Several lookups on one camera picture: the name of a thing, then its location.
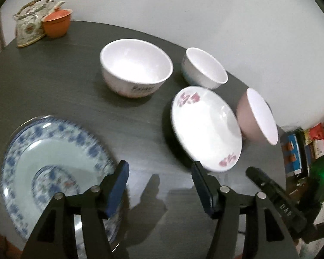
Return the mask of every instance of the silver bolt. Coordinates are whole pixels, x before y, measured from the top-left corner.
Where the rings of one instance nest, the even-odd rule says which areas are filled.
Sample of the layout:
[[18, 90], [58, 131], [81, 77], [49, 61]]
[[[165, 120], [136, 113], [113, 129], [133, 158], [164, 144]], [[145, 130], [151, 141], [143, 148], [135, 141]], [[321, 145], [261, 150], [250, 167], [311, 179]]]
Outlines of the silver bolt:
[[97, 192], [99, 192], [99, 191], [101, 190], [101, 188], [100, 188], [98, 185], [95, 185], [95, 186], [92, 186], [92, 187], [90, 188], [90, 190], [91, 190], [91, 192], [93, 192], [93, 193], [97, 193]]
[[221, 186], [221, 188], [220, 188], [220, 191], [222, 192], [222, 193], [228, 193], [229, 192], [229, 187], [227, 187], [227, 186]]
[[61, 200], [64, 197], [63, 193], [59, 192], [54, 195], [54, 198], [56, 200]]
[[266, 194], [263, 193], [263, 192], [259, 192], [259, 193], [257, 194], [257, 196], [258, 196], [258, 198], [260, 198], [260, 199], [262, 199], [262, 200], [266, 198]]

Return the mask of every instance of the white wall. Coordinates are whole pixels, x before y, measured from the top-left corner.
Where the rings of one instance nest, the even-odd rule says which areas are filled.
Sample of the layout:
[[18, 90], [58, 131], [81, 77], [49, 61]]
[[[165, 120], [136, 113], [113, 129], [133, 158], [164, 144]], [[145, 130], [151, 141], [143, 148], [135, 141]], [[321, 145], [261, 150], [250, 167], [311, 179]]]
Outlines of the white wall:
[[[6, 42], [12, 15], [2, 7]], [[132, 28], [214, 55], [269, 102], [285, 130], [324, 119], [324, 14], [314, 0], [65, 0], [73, 19]]]

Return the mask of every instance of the white bowl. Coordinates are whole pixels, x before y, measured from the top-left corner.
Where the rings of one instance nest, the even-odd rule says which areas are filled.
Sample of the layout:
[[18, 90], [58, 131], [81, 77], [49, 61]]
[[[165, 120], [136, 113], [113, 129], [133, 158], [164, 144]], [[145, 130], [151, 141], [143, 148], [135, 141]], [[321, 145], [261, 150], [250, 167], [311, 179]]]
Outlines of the white bowl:
[[228, 81], [228, 75], [222, 64], [211, 54], [189, 47], [182, 59], [181, 71], [190, 85], [199, 85], [216, 89]]
[[248, 88], [241, 96], [236, 116], [244, 136], [255, 142], [268, 141], [276, 145], [278, 131], [274, 117], [264, 98], [254, 89]]
[[154, 93], [173, 72], [173, 63], [163, 50], [137, 39], [111, 42], [99, 58], [111, 90], [130, 98]]
[[185, 152], [210, 171], [231, 169], [239, 159], [242, 137], [235, 115], [216, 93], [187, 87], [174, 97], [173, 130]]

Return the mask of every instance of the orange cup with lid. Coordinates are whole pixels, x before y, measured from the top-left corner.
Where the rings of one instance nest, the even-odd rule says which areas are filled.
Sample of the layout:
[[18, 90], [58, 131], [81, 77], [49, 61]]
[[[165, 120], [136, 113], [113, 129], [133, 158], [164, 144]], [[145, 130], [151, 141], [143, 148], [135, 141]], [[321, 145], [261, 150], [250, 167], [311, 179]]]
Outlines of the orange cup with lid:
[[71, 23], [71, 9], [60, 9], [64, 1], [58, 2], [53, 9], [42, 18], [42, 26], [44, 32], [50, 38], [58, 38], [64, 36]]

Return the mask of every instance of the table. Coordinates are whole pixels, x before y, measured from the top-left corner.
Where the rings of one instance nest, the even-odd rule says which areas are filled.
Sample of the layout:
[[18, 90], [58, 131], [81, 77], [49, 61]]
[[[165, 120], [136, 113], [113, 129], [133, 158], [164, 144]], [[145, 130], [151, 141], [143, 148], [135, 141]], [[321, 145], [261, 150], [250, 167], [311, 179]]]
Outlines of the table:
[[[142, 39], [163, 49], [174, 73], [152, 96], [127, 99], [103, 81], [99, 53], [116, 39]], [[116, 160], [130, 164], [129, 231], [114, 252], [118, 258], [205, 258], [215, 221], [204, 213], [190, 175], [191, 161], [170, 123], [173, 97], [187, 84], [180, 72], [185, 49], [148, 34], [113, 25], [73, 21], [59, 39], [44, 38], [18, 49], [10, 43], [0, 54], [0, 167], [14, 130], [27, 120], [55, 115], [79, 123], [108, 147]], [[247, 86], [228, 75], [215, 92], [235, 110]], [[258, 188], [245, 176], [262, 168], [285, 187], [280, 145], [244, 141], [237, 164], [215, 176], [238, 193]], [[245, 220], [240, 220], [244, 230]], [[23, 249], [24, 242], [0, 203], [0, 233]], [[243, 248], [239, 235], [237, 253]]]

